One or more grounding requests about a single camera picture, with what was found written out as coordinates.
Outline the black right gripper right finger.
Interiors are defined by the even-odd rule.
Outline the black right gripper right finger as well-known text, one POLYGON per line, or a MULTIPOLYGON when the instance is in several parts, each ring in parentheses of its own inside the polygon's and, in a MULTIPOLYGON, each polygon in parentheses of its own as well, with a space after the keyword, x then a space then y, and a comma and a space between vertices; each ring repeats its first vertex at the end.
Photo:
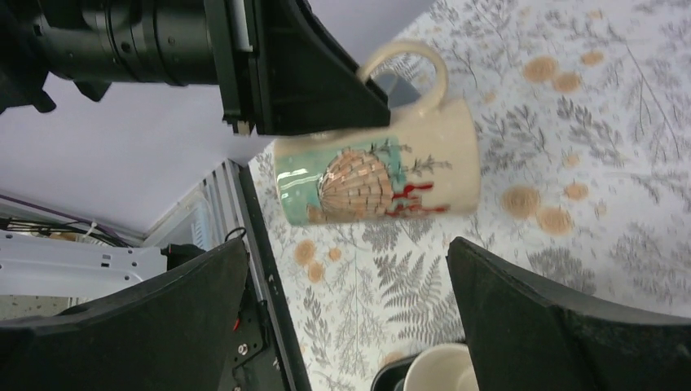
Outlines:
POLYGON ((461 237, 447 266, 480 389, 689 389, 689 319, 589 296, 461 237))

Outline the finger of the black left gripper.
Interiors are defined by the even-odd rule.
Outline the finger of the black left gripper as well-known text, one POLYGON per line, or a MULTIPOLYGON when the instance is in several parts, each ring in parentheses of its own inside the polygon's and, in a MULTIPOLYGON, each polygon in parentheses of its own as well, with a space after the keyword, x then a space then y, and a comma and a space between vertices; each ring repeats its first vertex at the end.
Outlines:
POLYGON ((386 93, 312 12, 307 1, 254 1, 253 98, 261 135, 297 136, 390 123, 386 93))

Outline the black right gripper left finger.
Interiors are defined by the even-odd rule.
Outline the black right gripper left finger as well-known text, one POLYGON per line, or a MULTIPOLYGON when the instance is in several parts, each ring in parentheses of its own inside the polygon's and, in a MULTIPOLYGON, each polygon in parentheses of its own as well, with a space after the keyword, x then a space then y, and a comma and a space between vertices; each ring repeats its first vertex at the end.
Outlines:
POLYGON ((235 238, 107 297, 2 322, 2 389, 233 389, 248 261, 235 238))

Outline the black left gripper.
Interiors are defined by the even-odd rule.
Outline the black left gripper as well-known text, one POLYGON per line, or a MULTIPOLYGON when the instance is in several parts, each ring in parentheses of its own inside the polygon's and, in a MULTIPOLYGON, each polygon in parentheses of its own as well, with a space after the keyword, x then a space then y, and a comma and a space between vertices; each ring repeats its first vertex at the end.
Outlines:
POLYGON ((216 86, 223 121, 250 134, 253 22, 251 1, 4 1, 1 108, 54 111, 51 75, 93 102, 115 83, 216 86))

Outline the salmon pink ceramic mug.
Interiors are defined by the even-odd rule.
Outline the salmon pink ceramic mug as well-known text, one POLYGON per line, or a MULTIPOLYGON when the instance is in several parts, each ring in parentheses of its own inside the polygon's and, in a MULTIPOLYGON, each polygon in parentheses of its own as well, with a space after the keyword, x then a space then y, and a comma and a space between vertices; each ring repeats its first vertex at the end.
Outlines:
POLYGON ((467 345, 446 343, 420 353, 403 382, 403 391, 479 391, 467 345))

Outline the beige teal ceramic mug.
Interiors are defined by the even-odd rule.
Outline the beige teal ceramic mug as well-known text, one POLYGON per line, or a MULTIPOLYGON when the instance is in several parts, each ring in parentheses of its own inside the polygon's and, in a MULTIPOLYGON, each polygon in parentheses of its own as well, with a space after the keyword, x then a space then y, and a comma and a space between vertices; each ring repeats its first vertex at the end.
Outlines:
POLYGON ((448 96, 442 56, 417 41, 391 42, 358 70, 367 78, 397 55, 428 59, 433 87, 395 108, 385 127, 332 130, 274 143, 275 186, 294 226, 466 216, 481 198, 478 136, 468 104, 448 96))

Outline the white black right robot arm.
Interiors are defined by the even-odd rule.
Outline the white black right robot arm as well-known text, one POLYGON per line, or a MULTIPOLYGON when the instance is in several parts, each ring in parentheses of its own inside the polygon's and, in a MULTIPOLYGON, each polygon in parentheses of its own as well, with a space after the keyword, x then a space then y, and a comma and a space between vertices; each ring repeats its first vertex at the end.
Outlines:
MULTIPOLYGON (((457 238, 462 343, 394 362, 375 390, 687 390, 690 321, 590 297, 457 238)), ((87 297, 1 324, 4 390, 307 390, 235 238, 103 248, 2 233, 2 294, 87 297)))

